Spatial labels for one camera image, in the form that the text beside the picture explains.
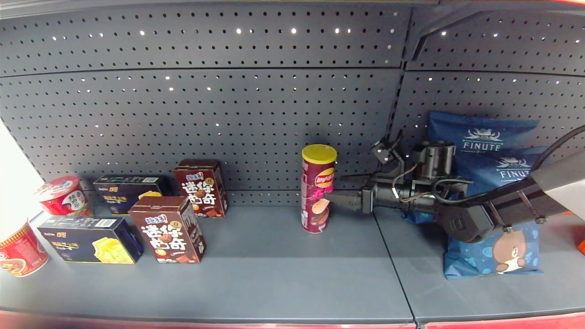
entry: dark blue snack box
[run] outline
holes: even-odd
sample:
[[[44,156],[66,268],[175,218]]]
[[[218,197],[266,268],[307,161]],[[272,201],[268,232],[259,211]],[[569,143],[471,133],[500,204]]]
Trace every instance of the dark blue snack box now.
[[[67,262],[134,264],[144,252],[122,217],[53,216],[38,230]]]
[[[94,182],[99,195],[108,204],[111,213],[128,215],[128,210],[143,196],[170,196],[164,176],[103,175]]]

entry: blue snack bag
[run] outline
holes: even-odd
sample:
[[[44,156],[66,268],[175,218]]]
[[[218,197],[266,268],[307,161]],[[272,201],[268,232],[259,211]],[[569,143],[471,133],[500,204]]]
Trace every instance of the blue snack bag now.
[[[527,177],[546,148],[504,150],[497,153],[462,153],[455,158],[456,173],[474,181],[467,195],[490,191]],[[542,273],[539,267],[538,224],[514,226],[510,233],[495,234],[481,242],[467,244],[449,237],[443,261],[447,279],[491,275]]]
[[[426,138],[455,143],[455,156],[464,152],[499,152],[526,146],[538,120],[499,120],[431,111]],[[404,219],[413,224],[434,222],[435,216],[409,211]]]

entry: can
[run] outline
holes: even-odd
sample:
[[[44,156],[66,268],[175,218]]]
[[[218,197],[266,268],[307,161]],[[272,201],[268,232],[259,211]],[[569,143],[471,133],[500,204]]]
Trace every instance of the can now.
[[[0,267],[16,277],[31,275],[40,269],[49,256],[29,223],[16,230],[7,230],[4,226],[2,231],[7,235],[0,237]]]
[[[312,144],[302,150],[301,223],[310,233],[321,233],[329,222],[329,200],[337,151],[328,145]]]
[[[45,183],[35,196],[41,207],[51,215],[91,216],[90,205],[75,176],[64,176]]]

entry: chocolate snack box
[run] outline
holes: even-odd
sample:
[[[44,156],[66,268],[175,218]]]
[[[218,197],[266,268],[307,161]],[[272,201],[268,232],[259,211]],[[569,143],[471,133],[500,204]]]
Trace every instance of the chocolate snack box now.
[[[67,262],[134,264],[144,247],[122,217],[58,217],[39,232]]]
[[[207,247],[186,197],[143,197],[130,215],[159,263],[199,263]]]
[[[174,169],[177,183],[200,217],[225,217],[228,202],[216,160],[183,160]]]
[[[170,196],[166,178],[154,175],[103,175],[94,187],[113,214],[128,215],[143,196]]]

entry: pegboard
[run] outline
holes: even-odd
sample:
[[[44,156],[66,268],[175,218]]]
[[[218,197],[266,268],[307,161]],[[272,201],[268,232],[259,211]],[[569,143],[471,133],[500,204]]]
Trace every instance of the pegboard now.
[[[585,17],[480,12],[421,38],[407,70],[514,71],[585,76]]]
[[[375,169],[398,69],[93,71],[0,79],[2,120],[42,178],[166,174],[218,159],[228,190],[299,190],[301,149]],[[353,186],[337,184],[337,188]]]
[[[549,146],[585,124],[585,77],[525,73],[407,71],[394,114],[392,136],[403,129],[405,151],[426,134],[429,111],[493,119],[538,119],[526,147]],[[585,148],[577,136],[553,153]]]
[[[149,68],[400,67],[410,7],[116,6],[0,20],[2,76]]]

